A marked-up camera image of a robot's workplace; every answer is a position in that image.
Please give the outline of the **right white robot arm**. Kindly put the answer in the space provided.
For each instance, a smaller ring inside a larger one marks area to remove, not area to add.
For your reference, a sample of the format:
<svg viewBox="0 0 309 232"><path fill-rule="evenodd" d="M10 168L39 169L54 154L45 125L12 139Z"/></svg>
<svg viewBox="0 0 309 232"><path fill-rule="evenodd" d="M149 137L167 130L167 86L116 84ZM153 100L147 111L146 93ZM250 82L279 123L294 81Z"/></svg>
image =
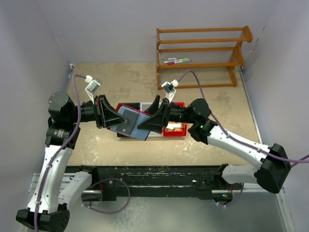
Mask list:
<svg viewBox="0 0 309 232"><path fill-rule="evenodd" d="M214 181L218 188L252 183L270 193L280 192L292 168L283 146L259 144L226 130L209 118L211 110L203 98L193 100L187 107L168 99L159 100L157 96L146 110L151 116L140 123L138 129L161 132L169 122L189 123L188 132L195 141L221 148L248 162L247 165L221 165Z"/></svg>

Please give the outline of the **red leather card holder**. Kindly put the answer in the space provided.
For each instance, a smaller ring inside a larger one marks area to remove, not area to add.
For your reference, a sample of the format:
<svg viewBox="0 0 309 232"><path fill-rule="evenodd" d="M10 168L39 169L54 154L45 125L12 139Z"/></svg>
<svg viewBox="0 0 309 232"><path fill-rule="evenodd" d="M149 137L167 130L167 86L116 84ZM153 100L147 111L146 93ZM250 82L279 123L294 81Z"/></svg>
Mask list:
<svg viewBox="0 0 309 232"><path fill-rule="evenodd" d="M110 131L116 132L122 136L138 139L147 140L150 137L163 137L163 132L153 132L149 130L138 129L138 125L150 118L151 114L145 113L136 108L133 108L129 103L119 103L116 111L122 116L126 122L118 124L109 128Z"/></svg>

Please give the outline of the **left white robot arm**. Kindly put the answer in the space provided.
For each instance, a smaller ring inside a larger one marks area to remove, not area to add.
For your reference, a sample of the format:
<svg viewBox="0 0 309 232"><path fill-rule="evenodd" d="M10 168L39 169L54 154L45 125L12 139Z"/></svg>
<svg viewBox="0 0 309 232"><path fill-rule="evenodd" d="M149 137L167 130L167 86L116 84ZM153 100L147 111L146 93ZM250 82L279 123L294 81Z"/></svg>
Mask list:
<svg viewBox="0 0 309 232"><path fill-rule="evenodd" d="M67 93L57 92L49 98L48 112L42 170L31 200L25 209L17 211L16 221L37 232L62 232L70 218L70 206L86 188L95 189L99 185L98 169L81 166L70 183L60 188L80 133L79 124L94 121L101 129L128 120L115 111L104 95L75 105Z"/></svg>

